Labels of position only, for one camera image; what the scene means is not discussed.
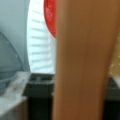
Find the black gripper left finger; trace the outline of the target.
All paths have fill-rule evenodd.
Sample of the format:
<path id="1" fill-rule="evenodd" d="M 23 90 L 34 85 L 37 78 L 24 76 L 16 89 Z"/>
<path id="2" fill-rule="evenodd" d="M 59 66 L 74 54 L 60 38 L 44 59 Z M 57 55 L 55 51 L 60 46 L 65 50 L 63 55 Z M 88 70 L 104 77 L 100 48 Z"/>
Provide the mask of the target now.
<path id="1" fill-rule="evenodd" d="M 51 120 L 54 75 L 32 73 L 23 95 L 28 98 L 29 120 Z"/>

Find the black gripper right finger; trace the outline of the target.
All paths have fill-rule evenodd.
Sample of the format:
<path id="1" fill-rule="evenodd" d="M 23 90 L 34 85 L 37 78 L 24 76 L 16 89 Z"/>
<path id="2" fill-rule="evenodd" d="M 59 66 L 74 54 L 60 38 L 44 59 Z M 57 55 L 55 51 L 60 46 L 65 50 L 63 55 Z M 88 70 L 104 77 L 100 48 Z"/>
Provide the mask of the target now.
<path id="1" fill-rule="evenodd" d="M 112 77 L 107 85 L 103 120 L 120 120 L 120 88 Z"/>

